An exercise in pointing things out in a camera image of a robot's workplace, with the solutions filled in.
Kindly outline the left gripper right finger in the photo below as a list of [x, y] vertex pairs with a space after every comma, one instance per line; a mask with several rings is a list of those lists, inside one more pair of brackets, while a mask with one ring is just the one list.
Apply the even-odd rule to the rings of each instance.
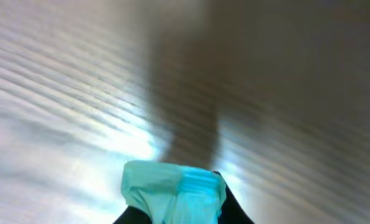
[[218, 224], [254, 224], [240, 206], [225, 180], [224, 182], [226, 184], [226, 199], [221, 207], [221, 215], [218, 218]]

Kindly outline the small teal white sachet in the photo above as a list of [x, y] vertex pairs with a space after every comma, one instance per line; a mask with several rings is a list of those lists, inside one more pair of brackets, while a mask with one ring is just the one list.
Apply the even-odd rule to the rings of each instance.
[[226, 184], [222, 176], [201, 168], [130, 161], [123, 168], [121, 194], [152, 223], [215, 224]]

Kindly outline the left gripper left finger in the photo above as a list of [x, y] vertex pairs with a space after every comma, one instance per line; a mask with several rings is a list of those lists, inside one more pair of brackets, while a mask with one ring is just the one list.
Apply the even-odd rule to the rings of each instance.
[[128, 206], [113, 224], [152, 224], [152, 220], [142, 210]]

